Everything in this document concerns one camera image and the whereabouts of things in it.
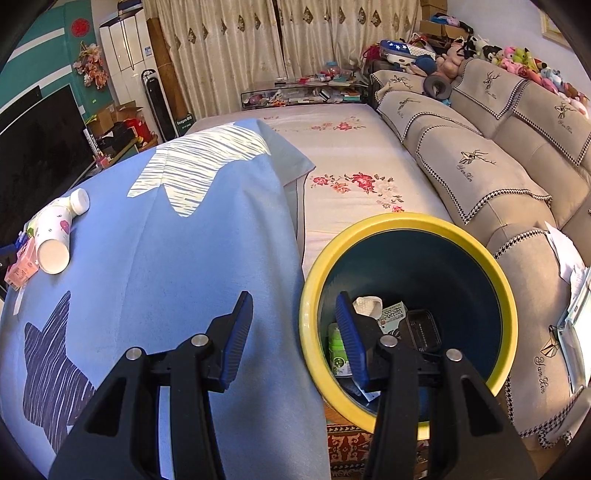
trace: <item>patterned rug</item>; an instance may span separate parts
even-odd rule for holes
[[[326,426],[332,478],[361,479],[369,456],[372,435],[354,425],[329,423]],[[415,480],[427,475],[428,442],[417,443]]]

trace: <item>bottle cap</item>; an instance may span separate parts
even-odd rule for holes
[[[76,215],[82,215],[90,208],[90,199],[85,189],[76,189],[72,192],[70,207]]]

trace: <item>pink box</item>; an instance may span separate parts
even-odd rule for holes
[[[27,283],[27,280],[39,270],[34,238],[30,238],[29,241],[21,247],[17,253],[17,258],[17,262],[8,267],[8,271],[4,277],[4,281],[11,285],[15,290],[21,288]]]

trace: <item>tower fan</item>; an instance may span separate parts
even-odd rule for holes
[[[173,138],[176,138],[177,131],[174,128],[173,121],[168,113],[168,108],[166,107],[166,102],[164,100],[164,95],[162,94],[162,88],[158,76],[156,75],[156,71],[153,69],[144,70],[142,72],[142,83],[144,84],[146,97],[148,98],[150,108],[152,109],[154,118],[158,124],[158,129],[164,137],[164,141],[168,142]]]

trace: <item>picture frame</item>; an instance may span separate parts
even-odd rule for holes
[[[540,12],[540,18],[542,23],[542,36],[548,40],[561,44],[563,47],[570,48],[569,42],[552,19],[544,12]]]

